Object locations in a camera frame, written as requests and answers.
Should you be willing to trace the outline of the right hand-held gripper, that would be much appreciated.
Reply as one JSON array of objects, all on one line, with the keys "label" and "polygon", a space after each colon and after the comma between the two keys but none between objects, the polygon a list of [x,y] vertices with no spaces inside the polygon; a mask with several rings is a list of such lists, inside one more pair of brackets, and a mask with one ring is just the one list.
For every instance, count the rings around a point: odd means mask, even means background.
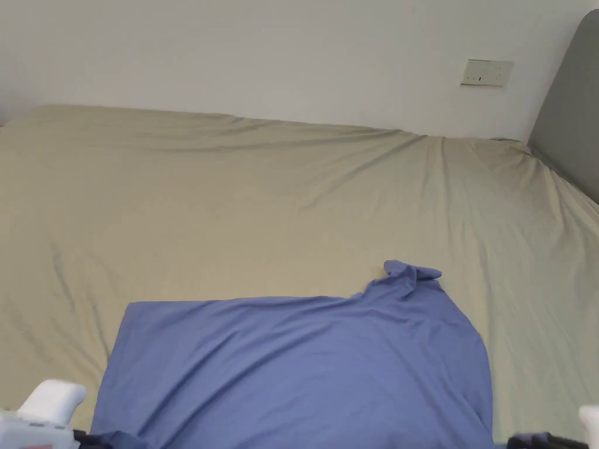
[{"label": "right hand-held gripper", "polygon": [[[589,449],[599,448],[599,406],[585,405],[579,408],[579,419],[584,427]],[[516,434],[508,439],[508,448],[569,448],[585,449],[585,444],[550,433]]]}]

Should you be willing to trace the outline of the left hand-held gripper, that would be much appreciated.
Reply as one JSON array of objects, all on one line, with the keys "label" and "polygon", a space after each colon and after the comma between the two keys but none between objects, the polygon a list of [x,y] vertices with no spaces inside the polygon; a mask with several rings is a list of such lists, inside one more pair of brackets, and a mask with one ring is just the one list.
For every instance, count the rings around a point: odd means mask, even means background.
[{"label": "left hand-held gripper", "polygon": [[113,449],[103,436],[70,426],[87,395],[80,384],[43,381],[16,411],[1,410],[1,448]]}]

